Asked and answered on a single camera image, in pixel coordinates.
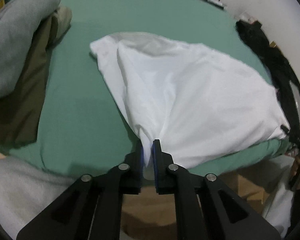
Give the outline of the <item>green bed sheet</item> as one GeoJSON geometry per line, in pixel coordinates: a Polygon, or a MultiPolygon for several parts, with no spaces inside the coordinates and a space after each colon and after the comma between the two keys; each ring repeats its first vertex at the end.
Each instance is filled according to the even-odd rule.
{"type": "Polygon", "coordinates": [[[53,49],[37,141],[9,154],[37,169],[77,177],[101,174],[135,150],[137,137],[113,100],[91,42],[123,31],[141,31],[203,43],[269,76],[239,38],[235,20],[199,0],[61,0],[71,27],[53,49]]]}

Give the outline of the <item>black clothes pile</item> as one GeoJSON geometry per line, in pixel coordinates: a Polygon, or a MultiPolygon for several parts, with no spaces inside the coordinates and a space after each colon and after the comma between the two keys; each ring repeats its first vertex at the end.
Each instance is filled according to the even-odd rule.
{"type": "Polygon", "coordinates": [[[298,142],[300,139],[300,122],[295,106],[293,91],[290,86],[292,82],[300,93],[300,82],[289,64],[289,61],[278,48],[270,46],[269,40],[261,29],[261,23],[249,24],[242,20],[236,22],[236,30],[240,39],[260,59],[262,64],[269,70],[272,83],[277,90],[278,100],[288,120],[284,128],[288,132],[291,142],[298,142]]]}

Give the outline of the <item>olive folded garment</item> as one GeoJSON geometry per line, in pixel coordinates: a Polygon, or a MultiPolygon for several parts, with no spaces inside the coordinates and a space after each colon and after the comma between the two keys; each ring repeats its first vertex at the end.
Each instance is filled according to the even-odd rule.
{"type": "Polygon", "coordinates": [[[71,20],[71,9],[60,6],[52,15],[43,19],[34,32],[14,91],[0,98],[1,146],[19,148],[37,140],[51,49],[68,31],[71,20]]]}

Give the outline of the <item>white large garment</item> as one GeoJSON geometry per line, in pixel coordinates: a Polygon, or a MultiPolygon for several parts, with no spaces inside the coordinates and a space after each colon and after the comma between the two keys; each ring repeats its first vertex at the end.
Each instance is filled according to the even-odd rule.
{"type": "Polygon", "coordinates": [[[144,32],[112,33],[89,48],[142,143],[147,179],[154,178],[154,140],[184,168],[266,142],[288,146],[289,123],[276,89],[228,54],[144,32]]]}

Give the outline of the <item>grey folded garment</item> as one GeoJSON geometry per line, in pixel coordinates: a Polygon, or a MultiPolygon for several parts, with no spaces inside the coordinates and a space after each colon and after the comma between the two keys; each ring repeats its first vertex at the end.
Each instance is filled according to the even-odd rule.
{"type": "Polygon", "coordinates": [[[61,0],[11,0],[0,10],[0,98],[10,94],[21,75],[32,37],[42,19],[61,0]]]}

